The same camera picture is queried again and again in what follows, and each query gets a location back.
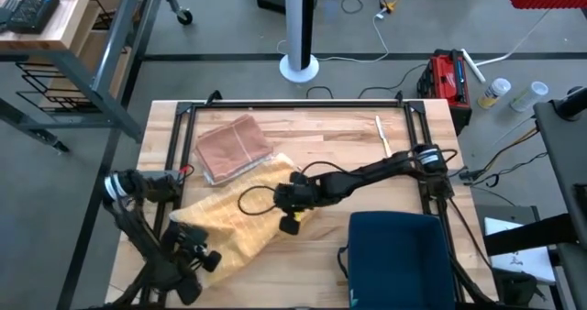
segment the wooden tabletop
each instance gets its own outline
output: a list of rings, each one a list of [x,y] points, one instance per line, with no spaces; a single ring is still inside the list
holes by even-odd
[[[0,50],[68,50],[89,0],[60,0],[59,7],[39,35],[0,33]]]
[[[153,102],[138,169],[163,169],[176,104],[176,101]],[[459,150],[446,101],[426,100],[426,112],[433,142],[442,149]],[[245,113],[255,117],[275,152],[286,154],[299,166],[312,161],[331,161],[352,170],[379,161],[385,152],[375,126],[376,115],[382,120],[392,151],[406,150],[410,145],[404,111],[385,108],[206,109],[197,113],[192,144],[202,133]],[[179,144],[175,167],[179,165],[183,134]],[[190,163],[197,166],[193,153]],[[449,168],[457,170],[462,164],[462,158],[458,155],[449,162]],[[329,170],[328,167],[316,167],[308,174]],[[453,188],[456,194],[454,201],[478,242],[483,245],[469,187],[453,184]],[[191,205],[211,192],[201,170],[197,169],[186,182],[183,206]],[[156,206],[149,203],[145,207],[146,217],[152,223]],[[299,236],[275,240],[248,267],[204,290],[190,307],[349,306],[348,286],[338,268],[336,254],[338,248],[347,243],[349,215],[370,210],[421,213],[416,181],[404,176],[394,177],[360,188],[338,205],[317,210]],[[460,264],[488,296],[496,299],[492,274],[451,208],[449,221]],[[142,265],[138,252],[126,236],[121,235],[107,302],[122,294]],[[170,293],[167,305],[182,305],[175,292]]]

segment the paper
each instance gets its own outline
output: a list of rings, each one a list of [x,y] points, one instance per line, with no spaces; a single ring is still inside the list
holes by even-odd
[[[499,219],[485,217],[485,235],[521,227],[522,224],[506,222]],[[491,256],[490,262],[495,269],[510,272],[525,272],[535,276],[538,280],[554,283],[554,271],[550,265],[548,249],[538,247],[535,249],[520,250],[514,253]]]

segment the caster wheel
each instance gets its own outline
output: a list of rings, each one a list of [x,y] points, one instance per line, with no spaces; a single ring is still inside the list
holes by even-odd
[[[177,21],[179,21],[184,26],[191,25],[192,21],[194,21],[194,17],[192,17],[192,12],[190,12],[189,10],[182,10],[181,12],[185,16],[185,18],[177,16]]]
[[[60,142],[60,141],[58,141],[57,143],[55,143],[55,145],[53,145],[53,148],[55,150],[57,150],[60,154],[69,153],[70,152],[70,149],[67,146],[63,145],[63,143]]]

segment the white pole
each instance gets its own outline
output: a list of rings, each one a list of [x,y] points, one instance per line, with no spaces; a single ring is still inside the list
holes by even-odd
[[[318,60],[310,54],[314,0],[285,0],[288,54],[280,61],[283,77],[290,82],[311,81],[319,70]]]

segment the navy blue bag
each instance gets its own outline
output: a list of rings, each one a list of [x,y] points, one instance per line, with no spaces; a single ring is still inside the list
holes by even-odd
[[[348,272],[340,255],[348,251]],[[433,216],[361,212],[350,216],[349,243],[338,251],[353,309],[454,309],[442,226]]]

